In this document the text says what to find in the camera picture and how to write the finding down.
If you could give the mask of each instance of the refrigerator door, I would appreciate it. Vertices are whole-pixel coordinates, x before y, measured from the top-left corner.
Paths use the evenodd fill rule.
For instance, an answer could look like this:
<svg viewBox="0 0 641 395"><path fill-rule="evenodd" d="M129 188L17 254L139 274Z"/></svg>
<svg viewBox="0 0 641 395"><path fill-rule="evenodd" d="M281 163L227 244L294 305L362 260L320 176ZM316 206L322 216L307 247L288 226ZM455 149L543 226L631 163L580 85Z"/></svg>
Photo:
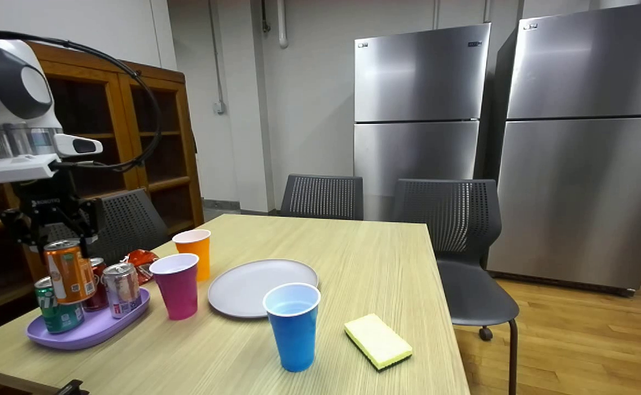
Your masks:
<svg viewBox="0 0 641 395"><path fill-rule="evenodd" d="M355 39L355 120L478 118L489 25Z"/></svg>
<svg viewBox="0 0 641 395"><path fill-rule="evenodd" d="M641 118L510 120L494 273L641 286Z"/></svg>
<svg viewBox="0 0 641 395"><path fill-rule="evenodd" d="M522 20L507 118L641 114L641 6Z"/></svg>
<svg viewBox="0 0 641 395"><path fill-rule="evenodd" d="M365 217L388 219L395 178L473 178L477 120L355 126Z"/></svg>

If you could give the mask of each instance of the white paper plate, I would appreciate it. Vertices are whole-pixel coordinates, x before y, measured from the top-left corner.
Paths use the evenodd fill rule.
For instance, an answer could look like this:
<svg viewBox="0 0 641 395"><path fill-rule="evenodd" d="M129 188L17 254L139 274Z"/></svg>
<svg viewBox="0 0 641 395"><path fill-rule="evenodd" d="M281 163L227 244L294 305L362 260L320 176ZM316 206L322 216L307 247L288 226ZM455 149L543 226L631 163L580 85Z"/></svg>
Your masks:
<svg viewBox="0 0 641 395"><path fill-rule="evenodd" d="M225 273L209 288L213 309L236 318L265 318L262 298L281 284L320 286L316 273L298 262L265 260Z"/></svg>

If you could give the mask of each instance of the orange cup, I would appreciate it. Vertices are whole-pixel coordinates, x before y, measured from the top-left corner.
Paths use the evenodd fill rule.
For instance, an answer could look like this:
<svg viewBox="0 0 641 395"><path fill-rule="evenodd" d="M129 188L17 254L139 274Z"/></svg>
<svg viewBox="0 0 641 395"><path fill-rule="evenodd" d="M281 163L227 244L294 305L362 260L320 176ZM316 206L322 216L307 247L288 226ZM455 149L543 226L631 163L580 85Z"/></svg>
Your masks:
<svg viewBox="0 0 641 395"><path fill-rule="evenodd" d="M210 231L209 229L192 229L173 236L173 247L179 252L197 254L195 281L209 281L213 277L210 265Z"/></svg>

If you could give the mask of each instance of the wooden table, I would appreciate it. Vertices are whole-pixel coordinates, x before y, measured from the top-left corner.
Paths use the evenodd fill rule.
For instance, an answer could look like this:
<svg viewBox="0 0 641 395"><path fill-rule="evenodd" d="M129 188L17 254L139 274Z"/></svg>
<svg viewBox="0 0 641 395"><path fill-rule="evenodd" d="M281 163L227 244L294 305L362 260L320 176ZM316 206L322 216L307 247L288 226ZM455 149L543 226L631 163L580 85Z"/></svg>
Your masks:
<svg viewBox="0 0 641 395"><path fill-rule="evenodd" d="M320 277L318 355L304 373L280 367L265 320L231 320L207 302L166 320L153 284L150 315L85 352L34 344L37 309L0 328L0 381L56 392L83 380L90 392L468 392L427 226L388 221L225 216L213 231L215 274L256 260L294 260ZM342 324L378 315L412 344L412 358L378 373Z"/></svg>

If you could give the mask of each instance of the wooden floor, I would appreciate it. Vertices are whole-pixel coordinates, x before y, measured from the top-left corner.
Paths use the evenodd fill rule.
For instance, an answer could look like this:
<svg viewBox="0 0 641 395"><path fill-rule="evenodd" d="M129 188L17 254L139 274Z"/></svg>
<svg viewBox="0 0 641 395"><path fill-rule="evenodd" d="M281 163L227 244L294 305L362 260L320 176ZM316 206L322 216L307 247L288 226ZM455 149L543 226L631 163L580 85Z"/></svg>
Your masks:
<svg viewBox="0 0 641 395"><path fill-rule="evenodd" d="M601 292L499 281L520 305L519 392L641 395L641 289ZM507 392L507 324L456 329L473 392Z"/></svg>

